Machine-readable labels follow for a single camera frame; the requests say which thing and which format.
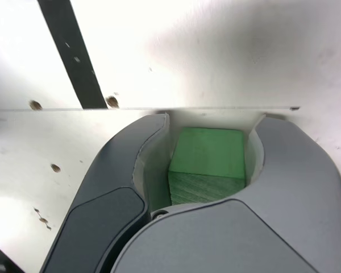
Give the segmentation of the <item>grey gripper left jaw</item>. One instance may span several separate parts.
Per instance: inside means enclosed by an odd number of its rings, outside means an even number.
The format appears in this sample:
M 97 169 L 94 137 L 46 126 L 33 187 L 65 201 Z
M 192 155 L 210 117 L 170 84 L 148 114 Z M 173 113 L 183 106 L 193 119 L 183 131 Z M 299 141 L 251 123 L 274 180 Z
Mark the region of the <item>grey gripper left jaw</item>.
M 41 268 L 110 272 L 125 244 L 171 205 L 170 117 L 146 115 L 112 137 L 89 167 Z

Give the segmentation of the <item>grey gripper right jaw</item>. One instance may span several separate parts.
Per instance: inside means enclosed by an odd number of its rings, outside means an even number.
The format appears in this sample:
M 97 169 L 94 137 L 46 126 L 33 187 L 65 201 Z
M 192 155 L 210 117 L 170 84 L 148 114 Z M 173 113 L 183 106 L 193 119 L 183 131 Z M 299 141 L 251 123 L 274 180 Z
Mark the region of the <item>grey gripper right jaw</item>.
M 240 192 L 165 209 L 112 272 L 341 272 L 341 176 L 294 123 L 264 117 Z

